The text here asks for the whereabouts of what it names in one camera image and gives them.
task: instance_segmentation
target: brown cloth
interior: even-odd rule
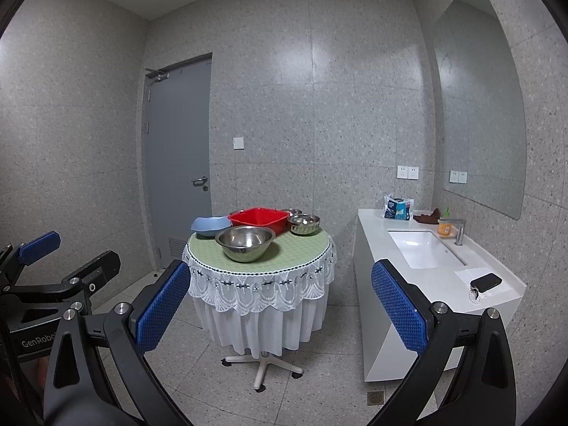
[[[435,209],[432,214],[419,214],[419,215],[415,215],[413,216],[414,220],[416,222],[422,223],[422,224],[438,224],[438,219],[439,219],[439,209]]]

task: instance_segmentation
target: light switch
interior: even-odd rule
[[[245,138],[233,138],[233,149],[244,149]]]
[[[398,167],[397,179],[408,179],[408,166]]]
[[[418,167],[409,166],[408,167],[408,179],[418,179]]]

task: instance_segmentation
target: faucet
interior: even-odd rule
[[[455,237],[454,244],[457,246],[462,246],[464,244],[464,229],[465,229],[465,219],[438,219],[439,223],[453,224],[458,227],[458,234]]]

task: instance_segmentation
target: white table skirt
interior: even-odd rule
[[[261,351],[282,355],[282,348],[297,350],[300,341],[309,341],[311,333],[322,327],[328,295],[326,284],[322,297],[303,299],[290,311],[269,306],[243,316],[234,309],[218,312],[200,297],[194,297],[193,302],[203,329],[209,331],[215,343],[232,345],[238,354],[249,348],[252,356],[258,358]]]

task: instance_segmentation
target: door handle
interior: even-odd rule
[[[193,185],[195,186],[195,183],[202,183],[205,184],[208,181],[207,176],[198,178],[198,179],[192,179],[191,182],[193,183]]]

